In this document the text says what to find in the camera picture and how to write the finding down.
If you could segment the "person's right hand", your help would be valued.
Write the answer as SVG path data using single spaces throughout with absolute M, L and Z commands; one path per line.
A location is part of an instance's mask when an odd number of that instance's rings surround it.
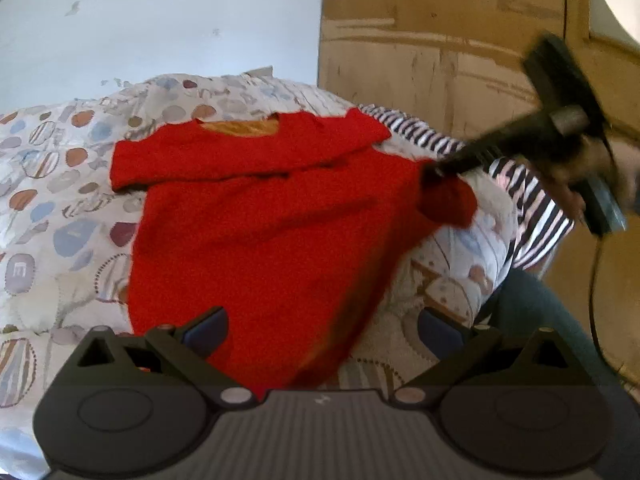
M 570 220 L 584 220 L 586 205 L 570 185 L 596 174 L 610 186 L 623 212 L 639 213 L 639 149 L 623 140 L 582 139 L 582 150 L 565 164 L 532 162 L 530 170 Z

